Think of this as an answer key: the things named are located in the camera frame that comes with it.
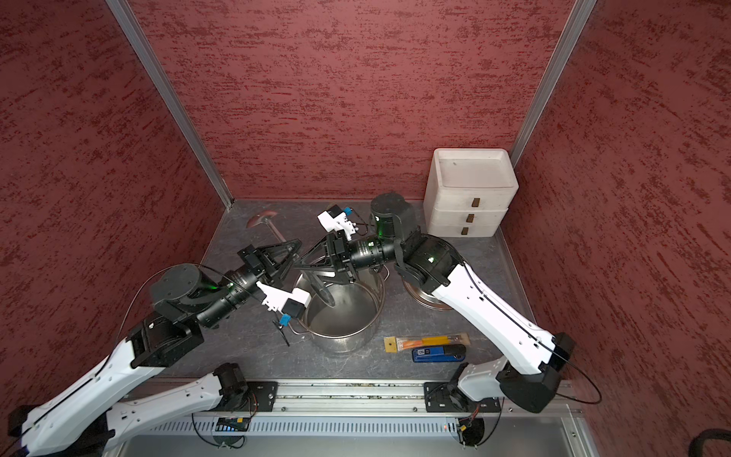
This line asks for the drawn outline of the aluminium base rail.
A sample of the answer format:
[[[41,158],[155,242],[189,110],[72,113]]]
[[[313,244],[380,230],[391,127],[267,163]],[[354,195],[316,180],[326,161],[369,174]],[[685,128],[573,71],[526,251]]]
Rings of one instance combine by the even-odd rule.
[[[160,377],[136,388],[129,397],[147,396],[178,388],[193,378]],[[272,417],[421,417],[426,411],[424,380],[378,379],[280,379],[271,412]],[[544,416],[584,413],[586,407],[556,397]]]

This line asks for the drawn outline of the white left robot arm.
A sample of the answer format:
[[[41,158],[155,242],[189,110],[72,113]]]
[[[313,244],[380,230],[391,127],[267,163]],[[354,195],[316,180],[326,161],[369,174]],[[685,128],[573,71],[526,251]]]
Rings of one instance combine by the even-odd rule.
[[[211,268],[179,264],[156,273],[147,284],[153,311],[131,329],[110,354],[69,388],[38,406],[17,407],[9,435],[17,456],[100,456],[146,428],[200,411],[253,407],[255,396],[236,363],[179,388],[125,401],[144,382],[172,367],[247,303],[259,303],[285,317],[300,317],[310,295],[284,291],[283,281],[302,243],[298,239],[239,252],[240,268],[209,277]]]

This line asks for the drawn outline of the orange packaged tool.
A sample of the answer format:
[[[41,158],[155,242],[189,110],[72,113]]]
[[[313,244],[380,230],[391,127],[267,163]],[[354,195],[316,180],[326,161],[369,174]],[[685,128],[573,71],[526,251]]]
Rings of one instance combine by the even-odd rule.
[[[434,346],[448,345],[465,345],[470,346],[471,342],[466,333],[458,333],[453,335],[440,335],[428,337],[397,337],[390,336],[384,339],[386,353],[403,352],[404,350],[413,350],[414,348],[425,348]]]

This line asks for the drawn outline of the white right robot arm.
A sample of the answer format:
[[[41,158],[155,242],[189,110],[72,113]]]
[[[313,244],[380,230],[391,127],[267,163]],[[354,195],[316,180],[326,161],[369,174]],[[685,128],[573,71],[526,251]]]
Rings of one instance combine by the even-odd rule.
[[[568,334],[552,334],[514,310],[451,243],[422,232],[413,205],[400,194],[384,193],[371,201],[371,236],[355,239],[346,224],[346,214],[338,216],[295,268],[324,283],[347,284],[363,270],[392,264],[407,285],[461,314],[502,354],[492,363],[460,368],[447,385],[451,395],[473,402],[502,395],[532,413],[554,399],[575,348]]]

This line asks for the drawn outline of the aluminium corner post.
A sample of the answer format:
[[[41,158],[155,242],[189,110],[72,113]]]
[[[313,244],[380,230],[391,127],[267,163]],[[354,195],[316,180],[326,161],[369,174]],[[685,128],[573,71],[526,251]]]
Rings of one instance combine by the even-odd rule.
[[[184,139],[186,139],[192,149],[211,186],[213,186],[222,201],[225,211],[229,211],[235,201],[230,188],[221,173],[219,173],[202,137],[198,133],[190,116],[188,116],[171,80],[169,80],[169,76],[167,76],[152,44],[148,41],[142,26],[135,16],[131,3],[124,0],[107,0],[106,4],[148,74],[148,77],[152,80],[156,91],[161,96],[179,131],[181,131]]]
[[[512,167],[516,168],[523,157],[531,136],[541,120],[596,4],[596,0],[576,0],[574,2],[510,150],[509,157]]]

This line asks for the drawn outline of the aluminium corner post right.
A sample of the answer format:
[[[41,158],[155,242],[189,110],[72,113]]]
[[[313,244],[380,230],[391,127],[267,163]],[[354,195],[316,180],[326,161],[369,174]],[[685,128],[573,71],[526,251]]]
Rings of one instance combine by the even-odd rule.
[[[523,157],[531,136],[541,120],[596,4],[596,0],[576,0],[574,2],[510,150],[509,157],[512,167],[516,168]]]

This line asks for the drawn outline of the steel pot lid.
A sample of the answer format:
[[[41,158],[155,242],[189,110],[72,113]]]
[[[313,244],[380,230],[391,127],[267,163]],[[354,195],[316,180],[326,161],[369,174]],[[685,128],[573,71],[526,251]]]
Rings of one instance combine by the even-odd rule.
[[[423,292],[421,289],[414,287],[405,280],[402,280],[402,283],[407,293],[421,306],[428,308],[429,310],[437,310],[438,312],[451,312],[452,308],[443,301]]]

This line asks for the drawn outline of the aluminium corner post left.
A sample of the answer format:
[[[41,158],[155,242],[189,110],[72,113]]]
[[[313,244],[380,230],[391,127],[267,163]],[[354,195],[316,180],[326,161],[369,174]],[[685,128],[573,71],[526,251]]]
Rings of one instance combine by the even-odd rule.
[[[152,80],[156,91],[161,96],[179,131],[181,131],[184,139],[186,139],[192,149],[211,186],[213,186],[222,201],[225,211],[229,211],[235,201],[230,188],[221,173],[219,173],[202,137],[198,133],[190,116],[188,116],[171,80],[169,80],[169,76],[167,76],[152,44],[148,41],[142,26],[135,16],[131,3],[124,0],[107,0],[106,4],[148,74],[148,77]]]

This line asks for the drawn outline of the stainless steel pot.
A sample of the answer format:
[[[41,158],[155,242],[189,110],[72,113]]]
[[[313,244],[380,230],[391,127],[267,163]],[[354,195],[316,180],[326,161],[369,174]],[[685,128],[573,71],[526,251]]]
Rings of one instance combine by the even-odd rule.
[[[359,280],[352,284],[328,284],[327,289],[335,300],[335,305],[329,307],[314,292],[308,278],[300,275],[295,287],[310,293],[311,301],[295,324],[324,352],[345,354],[359,350],[373,338],[380,325],[388,276],[384,267],[378,272],[362,270]]]

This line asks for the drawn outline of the blue box cutter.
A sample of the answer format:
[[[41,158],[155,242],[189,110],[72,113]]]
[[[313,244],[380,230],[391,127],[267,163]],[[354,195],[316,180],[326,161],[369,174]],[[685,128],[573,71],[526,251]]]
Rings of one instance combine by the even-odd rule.
[[[462,344],[414,348],[412,361],[425,363],[462,363],[466,359],[466,346]]]

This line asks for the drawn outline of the white three-drawer box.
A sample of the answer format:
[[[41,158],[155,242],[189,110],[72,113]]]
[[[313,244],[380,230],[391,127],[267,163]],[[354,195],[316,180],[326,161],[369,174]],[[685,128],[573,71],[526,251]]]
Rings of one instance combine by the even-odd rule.
[[[434,150],[424,197],[426,231],[441,238],[492,237],[518,190],[506,150]]]

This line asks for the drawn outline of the long metal spoon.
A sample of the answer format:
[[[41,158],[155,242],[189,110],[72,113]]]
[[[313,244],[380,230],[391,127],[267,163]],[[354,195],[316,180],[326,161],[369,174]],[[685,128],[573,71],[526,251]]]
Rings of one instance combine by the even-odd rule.
[[[279,242],[284,243],[287,241],[287,238],[283,236],[282,232],[273,223],[273,219],[277,214],[277,211],[261,211],[247,221],[247,228],[253,229],[257,226],[266,226]]]

